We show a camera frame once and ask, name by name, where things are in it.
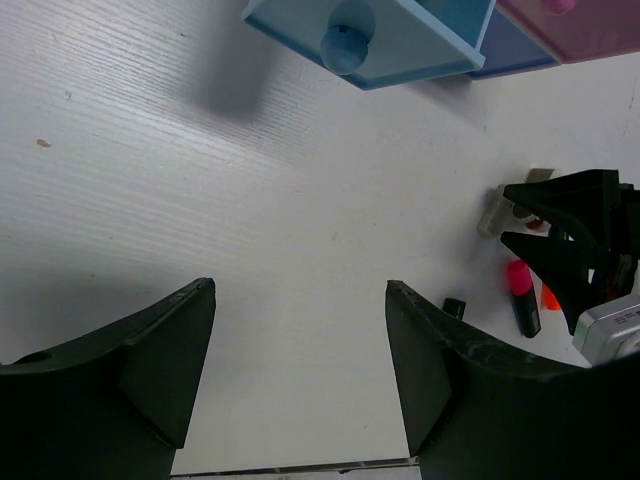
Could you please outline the light blue drawer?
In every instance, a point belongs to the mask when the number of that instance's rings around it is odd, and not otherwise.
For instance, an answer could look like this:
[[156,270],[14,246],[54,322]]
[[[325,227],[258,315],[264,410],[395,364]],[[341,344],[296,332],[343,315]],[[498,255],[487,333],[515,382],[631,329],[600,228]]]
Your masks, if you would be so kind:
[[493,1],[251,1],[249,26],[361,90],[480,69]]

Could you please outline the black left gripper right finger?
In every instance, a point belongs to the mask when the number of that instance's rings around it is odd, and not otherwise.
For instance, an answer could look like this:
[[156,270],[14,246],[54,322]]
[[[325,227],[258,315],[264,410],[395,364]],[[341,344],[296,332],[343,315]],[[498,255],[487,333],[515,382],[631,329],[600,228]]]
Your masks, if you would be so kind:
[[635,479],[639,359],[592,368],[507,344],[405,283],[385,317],[409,453],[425,479]]

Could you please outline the white eraser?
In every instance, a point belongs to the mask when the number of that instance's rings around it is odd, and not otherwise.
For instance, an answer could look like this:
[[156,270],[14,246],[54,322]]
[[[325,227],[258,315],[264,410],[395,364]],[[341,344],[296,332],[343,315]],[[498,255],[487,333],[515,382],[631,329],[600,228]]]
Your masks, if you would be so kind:
[[504,196],[506,185],[500,184],[485,197],[483,213],[476,230],[485,239],[499,237],[513,218],[513,202]]

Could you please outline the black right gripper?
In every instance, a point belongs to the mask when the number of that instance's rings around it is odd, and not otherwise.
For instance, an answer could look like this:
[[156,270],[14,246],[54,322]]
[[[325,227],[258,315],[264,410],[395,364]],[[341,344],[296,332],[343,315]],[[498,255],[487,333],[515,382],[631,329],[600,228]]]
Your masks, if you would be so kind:
[[617,170],[592,169],[540,183],[510,184],[504,196],[574,238],[516,232],[500,236],[555,295],[570,335],[580,315],[599,300],[632,292],[639,268],[639,191],[620,184]]

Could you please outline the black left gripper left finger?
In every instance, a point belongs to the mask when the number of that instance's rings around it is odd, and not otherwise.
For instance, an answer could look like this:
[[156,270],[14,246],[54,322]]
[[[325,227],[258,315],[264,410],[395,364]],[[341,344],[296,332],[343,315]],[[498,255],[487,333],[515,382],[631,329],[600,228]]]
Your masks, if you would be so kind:
[[4,479],[167,479],[185,445],[216,287],[150,307],[1,368]]

